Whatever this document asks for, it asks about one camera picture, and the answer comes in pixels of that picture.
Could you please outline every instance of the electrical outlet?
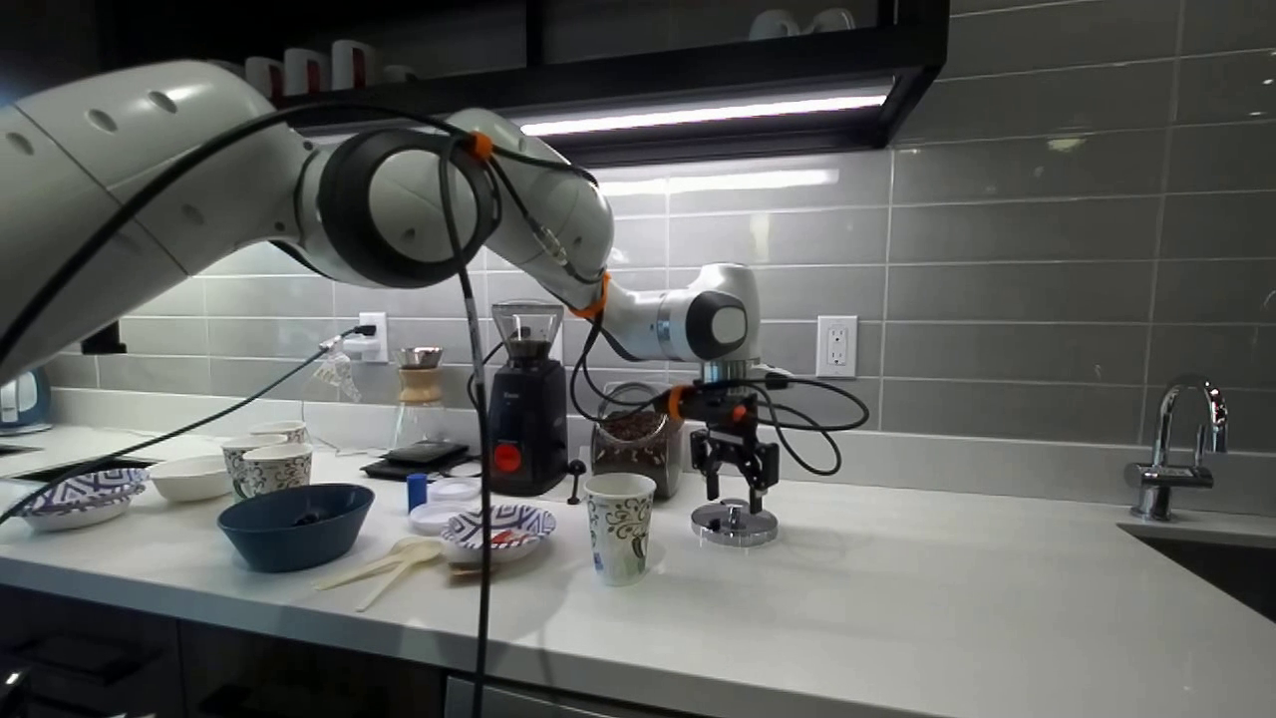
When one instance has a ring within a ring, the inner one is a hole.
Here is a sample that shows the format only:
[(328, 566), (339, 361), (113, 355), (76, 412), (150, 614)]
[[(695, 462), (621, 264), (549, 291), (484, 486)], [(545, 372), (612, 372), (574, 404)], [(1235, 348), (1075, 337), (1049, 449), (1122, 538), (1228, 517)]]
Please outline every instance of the electrical outlet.
[(814, 317), (814, 375), (859, 375), (860, 317), (819, 313)]
[(355, 321), (371, 321), (374, 333), (352, 333), (343, 348), (355, 361), (391, 361), (391, 331), (388, 331), (388, 309), (358, 309)]

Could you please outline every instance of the coffee grinder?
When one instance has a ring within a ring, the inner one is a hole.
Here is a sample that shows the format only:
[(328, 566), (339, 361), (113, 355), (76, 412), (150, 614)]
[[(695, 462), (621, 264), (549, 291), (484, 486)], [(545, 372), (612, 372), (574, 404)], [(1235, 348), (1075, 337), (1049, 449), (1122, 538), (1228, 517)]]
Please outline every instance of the coffee grinder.
[(568, 470), (568, 372), (549, 357), (558, 303), (489, 303), (508, 367), (489, 381), (485, 470), (496, 493), (545, 493)]

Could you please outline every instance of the gray tile backsplash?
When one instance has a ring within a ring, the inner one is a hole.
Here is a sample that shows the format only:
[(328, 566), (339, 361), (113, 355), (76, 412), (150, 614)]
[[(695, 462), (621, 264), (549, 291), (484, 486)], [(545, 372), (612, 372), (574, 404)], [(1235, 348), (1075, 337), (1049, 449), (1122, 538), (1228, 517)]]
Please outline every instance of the gray tile backsplash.
[[(621, 285), (750, 264), (763, 357), (814, 372), (819, 313), (860, 313), (879, 432), (1141, 441), (1167, 375), (1234, 396), (1234, 448), (1276, 449), (1276, 2), (953, 0), (953, 46), (891, 152), (597, 167)], [(780, 186), (685, 186), (685, 178)], [(489, 303), (549, 297), (496, 256)], [(457, 284), (339, 285), (274, 248), (226, 256), (122, 317), (126, 357), (53, 357), (73, 388), (246, 396), (355, 309), (391, 355), (441, 348), (463, 397)], [(568, 317), (568, 357), (581, 348)], [(590, 355), (604, 381), (690, 367)], [(307, 372), (291, 397), (391, 404), (396, 367)]]

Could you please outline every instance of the bottle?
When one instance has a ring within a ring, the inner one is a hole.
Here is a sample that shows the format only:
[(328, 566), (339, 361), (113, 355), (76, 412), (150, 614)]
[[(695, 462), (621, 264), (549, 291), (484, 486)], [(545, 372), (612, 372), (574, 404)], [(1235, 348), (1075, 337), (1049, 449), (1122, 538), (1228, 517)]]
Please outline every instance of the bottle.
[(406, 348), (400, 367), (396, 448), (441, 441), (441, 348)]

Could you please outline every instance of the blue bowl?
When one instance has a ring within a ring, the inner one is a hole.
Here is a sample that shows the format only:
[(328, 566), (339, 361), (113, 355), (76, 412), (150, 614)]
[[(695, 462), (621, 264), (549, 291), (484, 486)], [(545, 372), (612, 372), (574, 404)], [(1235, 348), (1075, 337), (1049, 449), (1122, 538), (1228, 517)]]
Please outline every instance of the blue bowl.
[(253, 569), (286, 574), (343, 559), (368, 517), (371, 486), (307, 482), (226, 505), (214, 522)]

